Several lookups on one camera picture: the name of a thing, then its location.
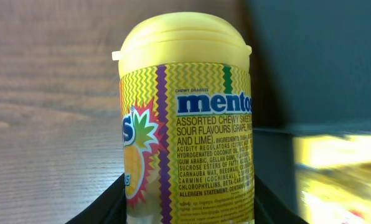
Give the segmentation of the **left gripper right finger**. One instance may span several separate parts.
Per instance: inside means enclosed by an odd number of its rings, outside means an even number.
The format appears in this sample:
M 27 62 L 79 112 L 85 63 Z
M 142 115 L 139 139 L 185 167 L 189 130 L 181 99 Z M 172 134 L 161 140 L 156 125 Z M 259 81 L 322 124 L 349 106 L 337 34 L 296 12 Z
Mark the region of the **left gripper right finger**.
M 308 224 L 292 212 L 256 175 L 254 203 L 256 224 Z

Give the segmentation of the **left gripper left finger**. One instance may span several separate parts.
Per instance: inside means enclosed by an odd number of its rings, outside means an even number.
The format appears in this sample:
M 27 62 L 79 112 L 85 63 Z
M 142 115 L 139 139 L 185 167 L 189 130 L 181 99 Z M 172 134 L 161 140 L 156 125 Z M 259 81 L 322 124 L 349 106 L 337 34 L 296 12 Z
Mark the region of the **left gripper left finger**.
M 126 224 L 124 174 L 66 224 Z

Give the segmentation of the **yellow snack bag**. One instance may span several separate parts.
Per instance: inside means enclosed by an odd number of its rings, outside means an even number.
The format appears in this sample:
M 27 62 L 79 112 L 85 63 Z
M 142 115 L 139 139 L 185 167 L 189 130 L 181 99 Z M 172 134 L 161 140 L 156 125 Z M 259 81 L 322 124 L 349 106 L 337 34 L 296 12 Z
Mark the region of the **yellow snack bag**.
M 371 224 L 371 134 L 295 137 L 300 216 L 312 224 Z

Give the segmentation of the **yellow candy canister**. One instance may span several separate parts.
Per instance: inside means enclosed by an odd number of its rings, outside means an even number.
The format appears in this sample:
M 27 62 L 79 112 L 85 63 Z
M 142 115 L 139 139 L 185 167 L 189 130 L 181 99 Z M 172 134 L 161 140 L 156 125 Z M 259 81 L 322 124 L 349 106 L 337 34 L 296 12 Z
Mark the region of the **yellow candy canister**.
M 152 17 L 113 52 L 128 223 L 253 223 L 252 49 L 199 12 Z

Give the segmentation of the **dark green box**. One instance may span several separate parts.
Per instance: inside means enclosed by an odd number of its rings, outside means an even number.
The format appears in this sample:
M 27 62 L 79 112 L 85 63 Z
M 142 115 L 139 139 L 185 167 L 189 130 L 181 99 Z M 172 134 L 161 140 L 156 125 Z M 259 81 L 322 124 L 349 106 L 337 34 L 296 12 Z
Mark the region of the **dark green box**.
M 292 138 L 371 134 L 371 0 L 243 1 L 257 176 L 298 212 Z

